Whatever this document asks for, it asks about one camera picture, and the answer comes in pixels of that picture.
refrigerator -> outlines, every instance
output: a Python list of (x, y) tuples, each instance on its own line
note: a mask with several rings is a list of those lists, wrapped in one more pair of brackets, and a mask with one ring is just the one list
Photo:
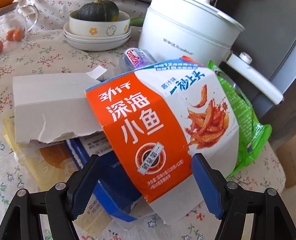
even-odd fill
[(218, 0), (216, 7), (246, 28), (232, 50), (249, 54), (251, 65), (284, 94), (274, 106), (241, 75), (220, 65), (252, 102), (259, 120), (272, 125), (269, 141), (276, 149), (296, 133), (296, 0)]

stacked plates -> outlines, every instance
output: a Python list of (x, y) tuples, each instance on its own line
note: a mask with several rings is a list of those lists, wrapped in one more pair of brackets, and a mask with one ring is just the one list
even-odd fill
[(131, 28), (120, 36), (104, 38), (82, 37), (71, 33), (69, 22), (64, 25), (64, 36), (66, 37), (67, 43), (76, 49), (87, 51), (103, 51), (117, 48), (129, 40), (130, 34)]

blue box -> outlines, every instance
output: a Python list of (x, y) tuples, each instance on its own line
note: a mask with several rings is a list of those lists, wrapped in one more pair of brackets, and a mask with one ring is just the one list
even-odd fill
[(133, 185), (109, 142), (103, 133), (69, 139), (65, 144), (76, 164), (81, 169), (89, 156), (98, 153), (103, 166), (101, 177), (95, 186), (94, 194), (109, 215), (126, 222), (137, 218), (129, 215), (142, 194)]

floral tablecloth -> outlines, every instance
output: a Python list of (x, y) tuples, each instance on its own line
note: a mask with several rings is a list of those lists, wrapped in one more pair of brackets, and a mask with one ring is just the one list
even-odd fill
[[(148, 4), (135, 0), (113, 1), (131, 16), (144, 15), (148, 7)], [(82, 6), (87, 2), (86, 0), (19, 0), (19, 2), (33, 4), (39, 10), (38, 22), (33, 29), (38, 32), (29, 33), (27, 41), (21, 47), (0, 57), (0, 119), (4, 112), (13, 108), (13, 76), (88, 72), (97, 65), (101, 65), (108, 70), (101, 79), (111, 78), (121, 73), (118, 62), (123, 51), (129, 46), (136, 46), (139, 38), (139, 29), (133, 28), (131, 39), (123, 46), (111, 51), (88, 54), (69, 46), (60, 30), (68, 21), (69, 12)], [(33, 21), (29, 12), (25, 12), (25, 15), (28, 22)], [(15, 161), (11, 149), (2, 136), (2, 130), (0, 122), (0, 223), (18, 189), (25, 187), (31, 193), (38, 191), (35, 181), (26, 168)], [(267, 143), (259, 158), (233, 176), (232, 180), (248, 190), (264, 191), (267, 187), (274, 187), (281, 192), (285, 175)], [(208, 212), (205, 203), (202, 202), (186, 217), (171, 226), (164, 225), (157, 215), (145, 217), (128, 231), (124, 231), (112, 221), (98, 239), (213, 240), (219, 222)], [(42, 217), (42, 229), (44, 238), (51, 240), (52, 236), (45, 216)], [(82, 230), (77, 229), (77, 231), (80, 239), (93, 239), (85, 235)]]

cartoon print on bowl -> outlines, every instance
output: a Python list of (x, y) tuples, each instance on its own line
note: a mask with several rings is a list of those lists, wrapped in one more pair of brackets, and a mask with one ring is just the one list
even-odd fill
[(89, 29), (89, 33), (90, 33), (91, 35), (95, 35), (95, 34), (97, 34), (97, 33), (98, 33), (97, 28), (90, 28), (90, 29)]
[(106, 31), (107, 35), (108, 35), (108, 36), (112, 36), (112, 35), (114, 35), (116, 29), (117, 29), (117, 27), (116, 27), (115, 25), (112, 25), (112, 26), (108, 27), (108, 28), (107, 28), (107, 31)]

